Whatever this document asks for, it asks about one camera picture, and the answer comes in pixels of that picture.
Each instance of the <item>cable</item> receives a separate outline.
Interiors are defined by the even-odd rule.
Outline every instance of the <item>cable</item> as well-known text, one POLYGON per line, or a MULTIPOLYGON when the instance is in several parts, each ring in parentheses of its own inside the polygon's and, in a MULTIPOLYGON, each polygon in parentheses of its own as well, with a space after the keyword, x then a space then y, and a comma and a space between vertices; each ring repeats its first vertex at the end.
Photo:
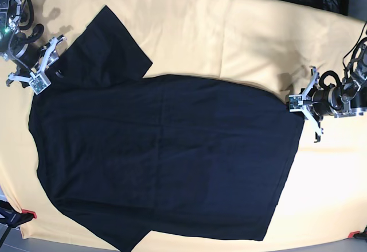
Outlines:
POLYGON ((31 44, 37 41, 44 34, 44 31, 45 31, 45 27, 42 24, 37 24, 33 28, 32 34, 28 38, 22 40, 20 44, 24 46, 26 44, 31 44))
POLYGON ((347 67, 345 66, 345 63, 344 63, 344 60, 345 60, 345 58, 347 58, 347 56, 349 55, 349 54, 351 54, 352 53, 352 51, 357 47, 357 45, 358 45, 358 43, 360 42, 360 40, 361 40, 361 38, 362 38, 362 35, 363 35, 363 33, 364 33, 364 31, 365 31, 365 28, 366 28, 366 26, 367 26, 367 21, 365 22, 365 25, 363 26, 363 28, 362 28, 362 32, 361 32, 361 35, 360 35, 360 37, 358 38, 358 41, 356 42, 356 44, 354 45, 354 47, 343 57, 343 66, 344 66, 344 70, 347 70, 347 67))
POLYGON ((334 78, 337 87, 340 87, 342 85, 338 74, 335 71, 329 70, 329 71, 326 71, 324 74, 322 74, 319 79, 319 86, 322 87, 324 90, 327 89, 327 86, 325 84, 325 79, 329 76, 334 78))
POLYGON ((29 9, 29 19, 28 19, 28 23, 26 25, 20 25, 19 26, 19 30, 20 31, 26 31, 28 30, 34 21, 34 9, 33 9, 33 4, 31 0, 27 0, 27 4, 28 4, 28 9, 29 9))
POLYGON ((333 107, 333 105, 331 105, 330 102, 327 100, 311 102, 311 104, 327 104, 329 107, 331 107, 335 111, 341 111, 343 108, 342 106, 340 106, 339 108, 333 107))

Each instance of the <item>black fabric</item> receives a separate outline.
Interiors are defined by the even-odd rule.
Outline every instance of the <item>black fabric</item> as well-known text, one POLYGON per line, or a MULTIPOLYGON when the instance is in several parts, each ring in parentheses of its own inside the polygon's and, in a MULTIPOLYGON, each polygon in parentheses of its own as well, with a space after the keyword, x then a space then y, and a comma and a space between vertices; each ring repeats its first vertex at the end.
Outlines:
POLYGON ((150 65, 105 7, 51 67, 29 119, 48 198, 121 251, 151 230, 261 241, 303 118, 248 86, 142 79, 150 65))

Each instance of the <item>t-shirt sleeve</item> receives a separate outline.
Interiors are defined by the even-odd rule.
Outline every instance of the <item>t-shirt sleeve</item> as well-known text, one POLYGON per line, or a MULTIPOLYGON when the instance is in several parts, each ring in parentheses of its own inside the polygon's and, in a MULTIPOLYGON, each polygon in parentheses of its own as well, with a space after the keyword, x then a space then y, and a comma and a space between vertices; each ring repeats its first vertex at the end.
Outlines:
POLYGON ((64 83, 94 88, 139 80, 151 65, 118 17, 105 6, 51 70, 64 83))

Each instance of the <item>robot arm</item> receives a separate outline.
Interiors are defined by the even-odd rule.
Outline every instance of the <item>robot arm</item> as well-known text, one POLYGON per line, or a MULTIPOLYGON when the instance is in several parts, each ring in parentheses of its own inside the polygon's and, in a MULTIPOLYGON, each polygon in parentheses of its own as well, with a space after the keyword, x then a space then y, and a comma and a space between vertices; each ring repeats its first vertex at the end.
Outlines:
POLYGON ((335 118, 355 117, 367 112, 367 38, 359 41, 353 49, 352 58, 340 81, 334 71, 321 77, 313 68, 311 82, 299 95, 289 96, 290 112, 301 111, 316 132, 316 142, 321 140, 321 121, 325 115, 335 118), (324 80, 331 76, 335 84, 326 86, 324 80))
POLYGON ((44 26, 37 24, 28 37, 22 32, 30 29, 33 18, 31 0, 0 0, 0 55, 17 65, 6 85, 19 81, 39 94, 51 84, 45 71, 58 60, 56 46, 65 38, 52 38, 46 45, 37 47, 34 42, 42 36, 44 26))

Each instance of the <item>yellow tablecloth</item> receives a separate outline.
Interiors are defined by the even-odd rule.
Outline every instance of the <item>yellow tablecloth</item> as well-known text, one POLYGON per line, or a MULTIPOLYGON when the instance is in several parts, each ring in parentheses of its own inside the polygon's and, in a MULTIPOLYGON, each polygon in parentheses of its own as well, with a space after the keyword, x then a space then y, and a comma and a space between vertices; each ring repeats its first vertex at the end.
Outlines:
MULTIPOLYGON (((257 86, 284 99, 309 82, 309 66, 342 72, 342 56, 363 23, 274 0, 33 0, 45 41, 64 34, 65 50, 104 6, 121 19, 153 66, 166 73, 215 77, 257 86)), ((37 179, 37 150, 28 132, 32 91, 5 86, 15 70, 0 63, 0 185, 12 206, 38 218, 25 238, 113 248, 60 214, 37 179)), ((263 242, 217 241, 151 232, 134 251, 243 252, 316 245, 347 237, 367 224, 365 117, 322 123, 314 144, 306 122, 299 151, 263 242)))

